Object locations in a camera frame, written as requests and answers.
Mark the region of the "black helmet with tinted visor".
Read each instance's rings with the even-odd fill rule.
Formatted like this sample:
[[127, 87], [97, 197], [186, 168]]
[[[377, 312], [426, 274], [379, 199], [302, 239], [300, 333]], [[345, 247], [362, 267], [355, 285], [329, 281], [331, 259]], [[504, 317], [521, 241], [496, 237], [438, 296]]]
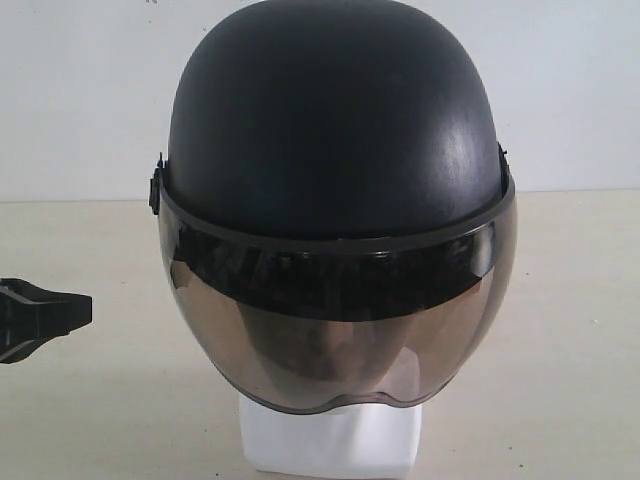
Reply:
[[515, 182], [481, 77], [397, 1], [262, 1], [213, 27], [149, 204], [206, 355], [294, 415], [436, 395], [515, 256]]

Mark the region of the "white mannequin head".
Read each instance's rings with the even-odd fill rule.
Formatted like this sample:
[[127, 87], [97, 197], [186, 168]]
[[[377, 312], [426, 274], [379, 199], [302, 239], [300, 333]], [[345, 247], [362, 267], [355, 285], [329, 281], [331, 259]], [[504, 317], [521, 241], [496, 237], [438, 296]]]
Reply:
[[246, 456], [262, 463], [411, 463], [422, 407], [359, 404], [314, 415], [284, 414], [239, 398]]

